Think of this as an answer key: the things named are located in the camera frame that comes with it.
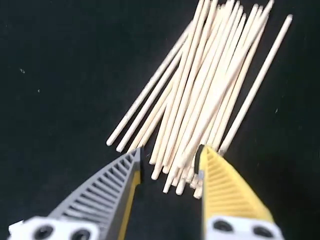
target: wooden skewer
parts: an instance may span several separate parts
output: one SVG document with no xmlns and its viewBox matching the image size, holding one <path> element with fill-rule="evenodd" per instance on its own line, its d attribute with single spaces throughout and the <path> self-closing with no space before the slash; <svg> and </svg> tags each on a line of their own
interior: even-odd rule
<svg viewBox="0 0 320 240">
<path fill-rule="evenodd" d="M 197 34 L 195 34 L 195 36 L 197 36 L 197 35 L 200 36 L 201 31 L 202 31 L 201 39 L 199 41 L 199 44 L 197 44 L 198 41 L 195 42 L 198 45 L 198 47 L 197 47 L 194 61 L 193 61 L 193 64 L 192 64 L 192 67 L 190 70 L 190 74 L 187 79 L 187 83 L 186 83 L 186 86 L 185 86 L 185 89 L 184 89 L 184 92 L 182 95 L 180 105 L 178 106 L 178 110 L 177 110 L 177 113 L 175 116 L 174 124 L 172 126 L 172 129 L 170 129 L 170 126 L 167 127 L 167 129 L 166 129 L 167 130 L 166 131 L 167 137 L 163 138 L 164 139 L 164 141 L 162 141 L 163 146 L 162 146 L 162 149 L 160 149 L 159 154 L 158 154 L 159 158 L 163 158 L 163 163 L 162 163 L 163 166 L 166 166 L 169 162 L 170 154 L 172 152 L 172 149 L 174 148 L 174 144 L 175 144 L 177 136 L 178 136 L 180 125 L 181 125 L 182 119 L 184 117 L 186 108 L 188 106 L 189 96 L 190 96 L 191 89 L 193 87 L 193 84 L 194 84 L 194 81 L 196 78 L 196 74 L 198 73 L 198 70 L 199 70 L 200 60 L 203 55 L 205 43 L 207 41 L 209 30 L 210 30 L 210 27 L 213 22 L 214 14 L 215 14 L 215 11 L 217 8 L 217 3 L 218 3 L 218 0 L 213 0 L 211 2 L 208 18 L 207 18 L 206 23 L 204 25 L 203 31 L 202 31 L 202 25 L 203 25 L 203 22 L 205 21 L 205 19 L 204 19 L 204 14 L 206 12 L 205 7 L 203 7 L 203 10 L 201 13 L 201 15 L 203 14 L 202 15 L 203 18 L 200 17 L 199 25 L 196 29 Z"/>
<path fill-rule="evenodd" d="M 152 89 L 152 87 L 155 85 L 157 80 L 160 78 L 162 73 L 166 70 L 167 66 L 170 64 L 171 60 L 176 56 L 179 49 L 182 47 L 184 42 L 186 41 L 186 38 L 189 33 L 191 23 L 186 27 L 182 35 L 179 37 L 178 41 L 174 44 L 168 55 L 165 57 L 163 62 L 160 64 L 158 69 L 155 71 L 153 76 L 150 78 L 147 85 L 143 88 L 140 95 L 137 97 L 137 99 L 134 101 L 132 106 L 129 108 L 129 110 L 124 115 L 123 119 L 119 122 L 117 127 L 114 129 L 114 131 L 111 133 L 109 138 L 106 141 L 106 144 L 110 146 L 114 143 L 116 138 L 119 136 L 120 132 L 124 129 L 130 118 L 134 115 L 140 104 L 143 102 L 145 97 L 148 95 L 149 91 Z"/>
<path fill-rule="evenodd" d="M 193 179 L 192 179 L 192 181 L 191 181 L 191 183 L 190 183 L 190 188 L 196 189 L 196 187 L 197 187 L 197 185 L 198 185 L 198 181 L 199 181 L 198 174 L 195 173 L 195 174 L 193 175 Z"/>
<path fill-rule="evenodd" d="M 199 124 L 199 128 L 195 129 L 192 138 L 190 141 L 185 142 L 186 147 L 185 151 L 183 152 L 181 159 L 177 165 L 178 168 L 182 168 L 186 161 L 190 158 L 190 155 L 193 153 L 191 152 L 192 149 L 195 148 L 199 144 L 200 138 L 202 136 L 203 131 L 206 129 L 206 126 L 209 124 L 210 119 L 216 110 L 220 100 L 222 99 L 223 93 L 228 88 L 229 84 L 231 83 L 232 79 L 234 78 L 235 74 L 237 73 L 238 68 L 240 67 L 240 64 L 242 63 L 243 59 L 246 57 L 248 50 L 250 46 L 252 45 L 253 41 L 255 40 L 257 34 L 260 32 L 261 27 L 263 26 L 272 6 L 273 6 L 274 0 L 270 0 L 267 6 L 265 7 L 258 23 L 255 25 L 255 34 L 252 34 L 249 36 L 249 40 L 245 43 L 243 48 L 241 49 L 241 52 L 238 57 L 233 58 L 230 63 L 230 68 L 227 71 L 225 81 L 218 87 L 217 94 L 214 96 L 214 100 L 212 101 L 212 110 L 208 112 L 207 117 L 203 119 L 202 123 Z"/>
<path fill-rule="evenodd" d="M 236 14 L 232 29 L 230 31 L 228 40 L 227 40 L 227 42 L 225 44 L 225 47 L 224 47 L 224 50 L 223 50 L 223 54 L 222 54 L 222 57 L 221 57 L 221 60 L 223 60 L 223 59 L 225 59 L 225 60 L 224 60 L 224 62 L 221 61 L 223 64 L 219 64 L 220 68 L 224 68 L 223 71 L 225 71 L 225 68 L 228 68 L 228 65 L 230 63 L 230 60 L 232 58 L 232 55 L 234 53 L 234 50 L 236 48 L 237 42 L 239 40 L 240 34 L 242 32 L 242 29 L 243 29 L 243 26 L 244 26 L 244 23 L 245 23 L 245 20 L 246 20 L 246 14 L 245 13 L 243 14 L 243 16 L 241 18 L 242 13 L 243 13 L 243 7 L 240 6 L 239 9 L 238 9 L 238 12 Z M 211 130 L 213 128 L 213 125 L 215 124 L 215 120 L 216 120 L 217 114 L 218 114 L 218 111 L 215 111 L 215 114 L 213 115 L 209 125 L 207 126 L 207 128 L 206 128 L 206 130 L 205 130 L 205 132 L 204 132 L 204 134 L 203 134 L 203 136 L 202 136 L 202 138 L 200 140 L 201 144 L 207 144 L 209 136 L 210 136 L 210 133 L 211 133 Z M 196 155 L 196 153 L 193 154 L 191 168 L 194 168 L 194 165 L 195 165 L 195 155 Z M 186 178 L 188 178 L 187 181 L 190 182 L 192 180 L 191 178 L 192 178 L 194 170 L 193 169 L 189 169 L 188 172 L 190 172 L 190 174 Z"/>
<path fill-rule="evenodd" d="M 225 14 L 223 16 L 222 15 L 219 16 L 219 19 L 217 20 L 219 22 L 222 21 L 221 24 L 218 24 L 218 26 L 217 26 L 217 31 L 218 31 L 218 33 L 216 34 L 217 37 L 214 39 L 214 42 L 211 45 L 211 47 L 209 49 L 209 52 L 208 52 L 208 54 L 207 54 L 207 56 L 205 58 L 205 61 L 203 62 L 202 66 L 201 66 L 201 68 L 199 70 L 199 73 L 198 73 L 198 75 L 196 77 L 195 83 L 193 85 L 190 101 L 189 101 L 189 104 L 188 104 L 188 108 L 186 110 L 186 113 L 184 114 L 183 121 L 182 121 L 182 124 L 180 126 L 178 138 L 176 140 L 173 152 L 170 155 L 170 160 L 168 161 L 168 164 L 166 166 L 164 166 L 163 170 L 162 170 L 162 172 L 165 173 L 165 174 L 168 174 L 170 169 L 171 169 L 171 166 L 172 166 L 173 161 L 174 161 L 174 157 L 175 157 L 175 155 L 177 153 L 177 150 L 178 150 L 178 147 L 180 145 L 183 133 L 184 133 L 186 127 L 187 127 L 187 124 L 188 124 L 189 118 L 191 117 L 191 114 L 193 112 L 194 106 L 197 103 L 199 94 L 200 94 L 203 86 L 207 86 L 211 82 L 210 79 L 206 80 L 206 77 L 207 77 L 208 71 L 210 70 L 211 63 L 212 63 L 212 61 L 213 61 L 213 59 L 215 57 L 215 54 L 216 54 L 216 51 L 217 51 L 217 48 L 218 48 L 218 45 L 219 45 L 219 42 L 220 42 L 220 39 L 221 39 L 221 36 L 222 36 L 222 32 L 223 32 L 224 27 L 225 27 L 225 22 L 229 19 L 230 13 L 231 13 L 231 11 L 226 11 Z"/>
<path fill-rule="evenodd" d="M 211 31 L 211 34 L 205 44 L 205 47 L 204 47 L 204 50 L 203 50 L 203 56 L 202 56 L 202 59 L 201 59 L 201 64 L 204 63 L 211 47 L 212 47 L 212 44 L 214 43 L 216 37 L 218 36 L 218 32 L 219 30 L 221 29 L 221 24 L 223 23 L 223 21 L 226 20 L 226 17 L 227 16 L 227 12 L 226 12 L 226 6 L 224 6 L 224 4 L 221 6 L 219 12 L 217 13 L 217 16 L 216 18 L 214 19 L 214 26 L 212 28 L 212 31 Z"/>
<path fill-rule="evenodd" d="M 259 8 L 259 10 L 258 10 L 258 12 L 256 14 L 258 19 L 259 19 L 260 14 L 261 14 L 260 12 L 262 12 L 261 8 Z M 267 22 L 264 23 L 264 26 L 260 30 L 259 35 L 254 40 L 254 43 L 252 44 L 252 46 L 250 48 L 250 51 L 249 51 L 248 55 L 245 58 L 245 61 L 244 61 L 243 65 L 242 65 L 242 68 L 241 68 L 241 71 L 237 76 L 237 79 L 236 79 L 232 94 L 231 94 L 230 99 L 229 99 L 229 101 L 227 103 L 227 106 L 225 108 L 225 111 L 224 111 L 223 117 L 221 119 L 219 128 L 218 128 L 215 136 L 213 136 L 212 138 L 209 138 L 209 140 L 208 140 L 208 144 L 211 144 L 212 147 L 216 151 L 218 150 L 218 147 L 219 147 L 220 142 L 222 140 L 222 137 L 224 135 L 224 132 L 225 132 L 225 129 L 227 127 L 227 124 L 228 124 L 229 118 L 231 116 L 232 110 L 233 110 L 233 108 L 234 108 L 234 106 L 236 104 L 238 95 L 240 93 L 241 86 L 242 86 L 242 84 L 243 84 L 243 82 L 245 80 L 245 77 L 246 77 L 246 74 L 248 72 L 249 66 L 251 64 L 251 61 L 252 61 L 254 55 L 255 55 L 255 52 L 256 52 L 258 44 L 260 42 L 261 36 L 262 36 L 262 34 L 264 32 L 266 23 Z"/>
<path fill-rule="evenodd" d="M 234 4 L 234 0 L 231 0 L 230 3 L 229 3 L 229 12 L 232 10 L 233 4 Z M 208 93 L 208 89 L 207 89 L 207 87 L 205 87 L 205 84 L 210 85 L 210 83 L 211 83 L 211 81 L 212 81 L 213 75 L 214 75 L 214 73 L 215 73 L 215 71 L 216 71 L 216 69 L 217 69 L 217 66 L 218 66 L 218 63 L 219 63 L 219 60 L 220 60 L 222 51 L 223 51 L 223 49 L 224 49 L 224 46 L 225 46 L 225 44 L 226 44 L 227 37 L 228 37 L 229 32 L 230 32 L 230 29 L 231 29 L 231 24 L 227 24 L 227 26 L 230 26 L 230 27 L 226 27 L 226 28 L 225 28 L 226 23 L 229 23 L 229 22 L 230 22 L 230 21 L 228 21 L 228 20 L 229 20 L 229 14 L 227 14 L 226 21 L 223 22 L 223 23 L 221 24 L 221 26 L 220 26 L 222 30 L 221 30 L 221 31 L 219 30 L 219 31 L 220 31 L 221 33 L 223 33 L 223 34 L 222 34 L 221 40 L 219 41 L 219 45 L 218 45 L 217 51 L 216 51 L 216 53 L 215 53 L 215 55 L 214 55 L 213 61 L 212 61 L 212 63 L 211 63 L 211 66 L 210 66 L 210 69 L 209 69 L 209 72 L 208 72 L 208 75 L 207 75 L 207 77 L 206 77 L 206 80 L 207 80 L 207 81 L 204 82 L 203 87 L 202 87 L 202 89 L 201 89 L 201 93 L 200 93 L 200 95 L 199 95 L 199 99 L 197 100 L 197 102 L 196 102 L 196 104 L 195 104 L 195 107 L 194 107 L 194 110 L 196 110 L 196 111 L 198 111 L 198 112 L 202 109 L 203 102 L 204 102 L 205 97 L 207 96 L 207 93 Z M 193 132 L 193 128 L 194 128 L 194 126 L 195 126 L 195 124 L 196 124 L 196 121 L 197 121 L 197 119 L 198 119 L 197 116 L 195 117 L 195 115 L 196 115 L 196 114 L 192 113 L 191 118 L 190 118 L 190 120 L 189 120 L 189 122 L 188 122 L 188 124 L 187 124 L 187 129 L 186 129 L 187 131 L 184 132 L 184 134 L 183 134 L 181 143 L 180 143 L 180 145 L 179 145 L 179 147 L 178 147 L 177 153 L 176 153 L 176 155 L 175 155 L 175 157 L 174 157 L 174 160 L 173 160 L 172 167 L 171 167 L 171 169 L 170 169 L 170 172 L 169 172 L 169 174 L 168 174 L 168 177 L 167 177 L 167 179 L 166 179 L 166 182 L 165 182 L 165 185 L 164 185 L 164 188 L 163 188 L 163 192 L 164 192 L 164 193 L 167 193 L 167 192 L 169 191 L 169 188 L 170 188 L 170 186 L 171 186 L 171 183 L 172 183 L 172 181 L 174 180 L 176 174 L 177 174 L 178 171 L 179 171 L 179 169 L 178 169 L 178 167 L 177 167 L 177 164 L 175 164 L 175 161 L 179 162 L 179 159 L 178 159 L 178 158 L 181 156 L 182 152 L 183 152 L 184 149 L 185 149 L 185 146 L 186 146 L 188 140 L 189 140 L 190 137 L 191 137 L 191 134 L 192 134 L 192 132 Z M 181 164 L 181 167 L 179 167 L 179 168 L 183 168 L 184 165 L 185 165 L 185 163 L 186 163 L 186 159 L 183 160 L 183 165 Z"/>
<path fill-rule="evenodd" d="M 246 14 L 243 14 L 239 25 L 236 24 L 237 25 L 236 32 L 234 34 L 234 38 L 232 40 L 232 43 L 230 44 L 230 48 L 228 50 L 228 53 L 227 53 L 227 56 L 226 56 L 226 60 L 224 62 L 224 70 L 223 70 L 223 73 L 222 73 L 223 75 L 225 75 L 226 72 L 227 72 L 228 66 L 229 66 L 229 64 L 231 62 L 231 59 L 233 57 L 233 54 L 235 52 L 238 40 L 239 40 L 240 35 L 241 35 L 241 32 L 242 32 L 242 30 L 244 28 L 245 20 L 246 20 Z M 234 88 L 234 85 L 235 85 L 235 82 L 236 82 L 235 80 L 230 84 L 226 94 L 223 97 L 222 103 L 219 105 L 218 111 L 216 111 L 214 113 L 215 121 L 214 121 L 214 124 L 211 126 L 211 130 L 210 130 L 209 136 L 206 139 L 207 140 L 206 143 L 208 143 L 209 145 L 213 142 L 213 139 L 215 138 L 215 135 L 216 135 L 216 133 L 218 131 L 220 122 L 221 122 L 223 114 L 224 114 L 224 112 L 226 110 L 226 107 L 227 107 L 229 98 L 231 96 L 231 93 L 233 91 L 233 88 Z"/>
<path fill-rule="evenodd" d="M 167 103 L 168 103 L 168 100 L 166 99 L 165 102 L 162 104 L 160 110 L 156 113 L 154 119 L 152 120 L 150 126 L 148 127 L 148 129 L 144 133 L 143 137 L 141 138 L 141 141 L 139 142 L 139 145 L 138 145 L 139 148 L 141 148 L 147 144 L 151 134 L 154 132 L 157 124 L 159 123 L 161 117 L 163 116 L 163 114 L 165 112 Z"/>
<path fill-rule="evenodd" d="M 182 156 L 182 153 L 184 152 L 189 139 L 192 137 L 193 131 L 195 129 L 197 129 L 197 127 L 198 128 L 202 128 L 202 127 L 207 128 L 207 126 L 209 124 L 209 123 L 206 123 L 205 126 L 198 126 L 198 124 L 202 124 L 203 119 L 206 118 L 207 111 L 210 111 L 210 109 L 211 109 L 210 101 L 211 101 L 212 95 L 214 95 L 213 91 L 215 90 L 215 86 L 217 85 L 217 83 L 221 82 L 221 78 L 220 78 L 221 74 L 220 73 L 221 73 L 222 65 L 224 64 L 224 59 L 222 59 L 222 55 L 223 55 L 223 51 L 224 51 L 229 33 L 230 33 L 232 25 L 234 23 L 234 19 L 237 15 L 239 6 L 240 6 L 240 3 L 237 2 L 235 7 L 233 8 L 232 14 L 230 15 L 230 18 L 226 24 L 226 27 L 224 28 L 221 40 L 219 42 L 218 49 L 216 51 L 216 54 L 214 56 L 214 59 L 212 61 L 212 64 L 211 64 L 211 67 L 210 67 L 210 70 L 209 70 L 209 73 L 207 76 L 207 78 L 213 79 L 213 80 L 210 84 L 210 87 L 208 87 L 208 88 L 203 87 L 201 90 L 198 101 L 196 102 L 196 105 L 193 109 L 191 118 L 187 124 L 187 128 L 183 134 L 183 137 L 182 137 L 182 140 L 180 143 L 181 147 L 178 148 L 178 151 L 175 156 L 175 158 L 177 158 L 178 163 L 181 162 L 180 157 Z M 184 160 L 183 164 L 181 164 L 179 166 L 179 168 L 183 168 L 185 162 L 186 161 Z"/>
<path fill-rule="evenodd" d="M 185 178 L 181 178 L 176 189 L 175 189 L 175 193 L 180 196 L 182 195 L 182 193 L 184 192 L 186 186 L 186 179 Z"/>
<path fill-rule="evenodd" d="M 180 58 L 182 56 L 183 53 L 183 48 L 181 48 L 179 50 L 179 52 L 177 53 L 177 55 L 174 57 L 174 59 L 172 60 L 172 62 L 170 63 L 170 65 L 168 66 L 168 68 L 165 70 L 164 74 L 162 75 L 161 79 L 159 80 L 159 82 L 156 84 L 155 88 L 153 89 L 153 91 L 151 92 L 150 96 L 148 97 L 148 99 L 146 100 L 146 102 L 144 103 L 143 107 L 141 108 L 140 112 L 138 113 L 138 115 L 135 117 L 134 121 L 132 122 L 131 126 L 129 127 L 129 129 L 126 131 L 125 135 L 123 136 L 121 142 L 119 143 L 119 145 L 116 147 L 116 150 L 118 152 L 122 152 L 122 150 L 125 148 L 126 144 L 128 143 L 128 141 L 130 140 L 131 136 L 134 134 L 135 130 L 137 129 L 138 125 L 141 123 L 142 119 L 144 118 L 145 114 L 147 113 L 148 109 L 150 108 L 150 106 L 152 105 L 152 103 L 154 102 L 154 100 L 156 99 L 157 95 L 159 94 L 159 92 L 161 91 L 161 89 L 163 88 L 163 86 L 165 85 L 165 83 L 167 82 L 168 78 L 170 77 L 170 75 L 172 74 L 172 72 L 175 70 L 175 68 L 177 67 Z"/>
<path fill-rule="evenodd" d="M 171 93 L 169 95 L 167 107 L 165 108 L 165 111 L 164 111 L 163 119 L 162 119 L 162 122 L 161 122 L 161 125 L 160 125 L 160 129 L 159 129 L 158 135 L 156 137 L 156 141 L 155 141 L 154 148 L 153 148 L 153 151 L 152 151 L 151 159 L 150 159 L 150 162 L 149 162 L 149 163 L 152 163 L 152 164 L 157 163 L 160 146 L 161 146 L 164 134 L 165 134 L 165 130 L 166 130 L 166 126 L 167 126 L 167 123 L 168 123 L 168 120 L 169 120 L 170 112 L 171 112 L 171 109 L 173 107 L 174 100 L 176 98 L 176 94 L 177 94 L 177 91 L 178 91 L 178 88 L 179 88 L 179 85 L 180 85 L 180 80 L 181 80 L 181 77 L 182 77 L 182 74 L 183 74 L 187 59 L 188 59 L 189 50 L 190 50 L 190 47 L 191 47 L 191 44 L 192 44 L 192 40 L 194 38 L 194 34 L 195 34 L 195 31 L 196 31 L 196 27 L 197 27 L 198 20 L 199 20 L 201 11 L 202 11 L 203 4 L 204 4 L 204 0 L 199 0 L 198 5 L 197 5 L 196 10 L 195 10 L 195 13 L 194 13 L 194 17 L 193 17 L 190 29 L 189 29 L 188 37 L 187 37 L 185 45 L 183 46 L 183 49 L 182 49 L 183 53 L 182 53 L 182 57 L 181 57 L 181 61 L 180 61 L 179 67 L 177 69 L 176 80 L 174 81 Z"/>
<path fill-rule="evenodd" d="M 188 175 L 186 176 L 186 180 L 185 180 L 188 184 L 191 183 L 194 177 L 194 174 L 195 174 L 195 160 L 192 160 L 192 166 L 190 167 Z"/>
<path fill-rule="evenodd" d="M 196 189 L 194 191 L 193 197 L 196 199 L 200 199 L 202 197 L 202 191 L 203 191 L 203 181 L 199 179 Z"/>
<path fill-rule="evenodd" d="M 222 57 L 221 57 L 221 60 L 219 62 L 219 65 L 218 65 L 218 69 L 216 70 L 217 72 L 219 72 L 220 76 L 219 77 L 221 79 L 221 81 L 224 80 L 224 75 L 225 75 L 225 72 L 227 71 L 227 68 L 230 64 L 230 61 L 231 61 L 231 58 L 234 54 L 234 50 L 236 48 L 236 45 L 237 45 L 237 42 L 239 40 L 239 37 L 240 37 L 240 34 L 242 32 L 242 28 L 243 28 L 243 25 L 244 25 L 244 22 L 245 22 L 245 19 L 246 19 L 246 14 L 243 14 L 243 17 L 241 19 L 241 22 L 239 24 L 239 21 L 240 21 L 240 18 L 241 18 L 241 15 L 243 13 L 243 6 L 240 6 L 238 11 L 237 11 L 237 14 L 235 16 L 235 20 L 233 22 L 233 26 L 232 26 L 232 29 L 230 31 L 230 34 L 229 34 L 229 37 L 228 37 L 228 40 L 225 44 L 225 47 L 224 47 L 224 50 L 223 50 L 223 53 L 222 53 Z M 218 111 L 215 111 L 209 125 L 207 126 L 201 140 L 200 140 L 200 143 L 201 144 L 207 144 L 208 143 L 208 139 L 209 139 L 209 136 L 212 132 L 212 128 L 213 126 L 216 124 L 216 118 L 217 118 L 217 114 L 218 114 Z"/>
<path fill-rule="evenodd" d="M 177 176 L 175 176 L 175 178 L 173 179 L 173 181 L 172 181 L 172 183 L 171 183 L 172 186 L 176 187 L 176 186 L 178 185 L 179 180 L 180 180 L 180 178 L 181 178 L 181 175 L 182 175 L 183 171 L 184 171 L 183 168 L 181 168 L 181 169 L 179 170 Z"/>
<path fill-rule="evenodd" d="M 161 116 L 164 113 L 164 109 L 166 108 L 167 104 L 167 98 L 171 91 L 173 81 L 174 81 L 175 75 L 173 75 L 172 79 L 168 83 L 168 85 L 165 87 L 163 93 L 161 94 L 159 100 L 154 105 L 152 111 L 150 112 L 149 116 L 145 120 L 144 124 L 140 128 L 139 132 L 135 136 L 133 142 L 131 143 L 128 153 L 132 150 L 136 149 L 137 147 L 142 147 L 146 144 L 148 141 L 150 135 L 154 131 L 156 125 L 158 124 Z"/>
<path fill-rule="evenodd" d="M 224 8 L 225 8 L 225 5 L 224 5 L 224 4 L 222 4 L 221 6 L 220 6 L 220 5 L 217 5 L 217 6 L 216 6 L 215 17 L 214 17 L 213 23 L 212 23 L 211 28 L 210 28 L 209 37 L 211 36 L 214 28 L 216 27 L 217 19 L 218 19 L 218 16 L 219 16 L 219 14 L 220 14 L 220 11 L 221 11 L 222 9 L 224 9 Z"/>
<path fill-rule="evenodd" d="M 284 37 L 285 37 L 285 35 L 286 35 L 287 31 L 288 31 L 288 28 L 289 28 L 289 26 L 290 26 L 290 24 L 292 22 L 292 19 L 293 19 L 292 15 L 288 15 L 286 17 L 286 19 L 285 19 L 285 21 L 284 21 L 284 23 L 283 23 L 283 25 L 281 27 L 281 30 L 278 33 L 278 35 L 277 35 L 277 37 L 276 37 L 276 39 L 275 39 L 270 51 L 269 51 L 269 53 L 268 53 L 263 65 L 262 65 L 262 67 L 260 69 L 260 72 L 258 73 L 258 75 L 257 75 L 257 77 L 256 77 L 256 79 L 255 79 L 255 81 L 254 81 L 254 83 L 253 83 L 253 85 L 252 85 L 252 87 L 251 87 L 246 99 L 244 100 L 244 102 L 243 102 L 243 104 L 242 104 L 237 116 L 235 117 L 235 120 L 234 120 L 230 130 L 228 131 L 224 141 L 221 144 L 221 147 L 219 149 L 219 153 L 220 154 L 223 155 L 228 150 L 229 145 L 231 144 L 234 136 L 236 135 L 236 132 L 237 132 L 242 120 L 244 119 L 244 117 L 245 117 L 245 115 L 246 115 L 246 113 L 247 113 L 247 111 L 248 111 L 248 109 L 250 107 L 250 104 L 252 103 L 252 101 L 253 101 L 253 99 L 254 99 L 254 97 L 255 97 L 255 95 L 256 95 L 256 93 L 257 93 L 257 91 L 258 91 L 258 89 L 259 89 L 259 87 L 260 87 L 260 85 L 261 85 L 261 83 L 262 83 L 262 81 L 263 81 L 268 69 L 269 69 L 269 67 L 270 67 L 270 65 L 271 65 L 271 63 L 272 63 L 272 61 L 273 61 L 273 59 L 274 59 L 279 47 L 280 47 L 281 42 L 284 39 Z"/>
</svg>

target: yellow plastic part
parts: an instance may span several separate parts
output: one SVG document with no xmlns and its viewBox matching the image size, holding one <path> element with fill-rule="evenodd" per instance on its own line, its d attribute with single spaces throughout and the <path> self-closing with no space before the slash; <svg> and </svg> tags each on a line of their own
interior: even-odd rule
<svg viewBox="0 0 320 240">
<path fill-rule="evenodd" d="M 211 147 L 204 146 L 199 170 L 203 179 L 204 223 L 214 215 L 252 218 L 273 223 L 268 208 L 240 174 Z"/>
<path fill-rule="evenodd" d="M 130 187 L 130 193 L 129 193 L 128 200 L 125 205 L 125 211 L 124 211 L 122 224 L 121 224 L 121 228 L 120 228 L 117 240 L 124 240 L 125 239 L 127 225 L 128 225 L 128 221 L 129 221 L 130 212 L 131 212 L 131 207 L 132 207 L 132 203 L 134 200 L 136 186 L 141 183 L 140 175 L 141 175 L 140 171 L 136 171 L 134 173 L 133 180 L 132 180 L 131 187 Z"/>
</svg>

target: black background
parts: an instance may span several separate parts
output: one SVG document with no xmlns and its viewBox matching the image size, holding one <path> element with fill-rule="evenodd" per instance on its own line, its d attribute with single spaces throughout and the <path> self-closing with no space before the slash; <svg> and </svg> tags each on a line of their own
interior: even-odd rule
<svg viewBox="0 0 320 240">
<path fill-rule="evenodd" d="M 242 0 L 247 14 L 253 3 Z M 7 0 L 0 6 L 0 212 L 46 216 L 118 157 L 105 141 L 192 19 L 197 0 Z M 287 240 L 320 223 L 319 3 L 275 0 L 232 119 L 286 16 L 293 22 L 225 158 Z M 152 135 L 145 147 L 150 157 Z M 136 189 L 126 240 L 200 238 L 201 202 L 165 177 Z"/>
</svg>

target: pile of wooden sticks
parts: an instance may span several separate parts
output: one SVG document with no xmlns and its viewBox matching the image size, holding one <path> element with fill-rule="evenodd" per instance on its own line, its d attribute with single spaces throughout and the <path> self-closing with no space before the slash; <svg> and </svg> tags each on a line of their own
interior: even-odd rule
<svg viewBox="0 0 320 240">
<path fill-rule="evenodd" d="M 190 183 L 194 197 L 202 196 L 202 181 L 194 171 L 199 144 L 211 145 L 221 155 L 227 151 L 291 24 L 288 15 L 221 143 L 273 3 L 253 5 L 246 20 L 239 1 L 218 5 L 218 0 L 199 0 L 191 23 L 107 140 L 110 146 L 154 87 L 117 146 L 121 152 L 168 82 L 128 150 L 144 146 L 163 116 L 149 163 L 153 180 L 161 171 L 168 174 L 164 193 L 173 185 L 181 195 Z"/>
</svg>

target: screw hole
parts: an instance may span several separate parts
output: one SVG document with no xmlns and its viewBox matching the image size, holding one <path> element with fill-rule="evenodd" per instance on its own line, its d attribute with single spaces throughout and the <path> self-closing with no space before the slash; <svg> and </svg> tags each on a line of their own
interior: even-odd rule
<svg viewBox="0 0 320 240">
<path fill-rule="evenodd" d="M 226 221 L 223 220 L 218 220 L 216 222 L 214 222 L 213 224 L 213 228 L 223 231 L 223 232 L 232 232 L 233 231 L 233 227 L 227 223 Z"/>
<path fill-rule="evenodd" d="M 54 231 L 54 229 L 50 225 L 41 226 L 34 233 L 34 239 L 36 239 L 36 240 L 44 240 L 44 239 L 48 238 L 52 234 L 53 231 Z"/>
<path fill-rule="evenodd" d="M 72 235 L 71 240 L 89 240 L 89 238 L 90 232 L 88 230 L 81 229 Z"/>
<path fill-rule="evenodd" d="M 253 232 L 255 235 L 265 237 L 265 238 L 273 238 L 274 237 L 274 235 L 271 233 L 271 231 L 269 231 L 268 229 L 266 229 L 263 226 L 254 227 Z"/>
</svg>

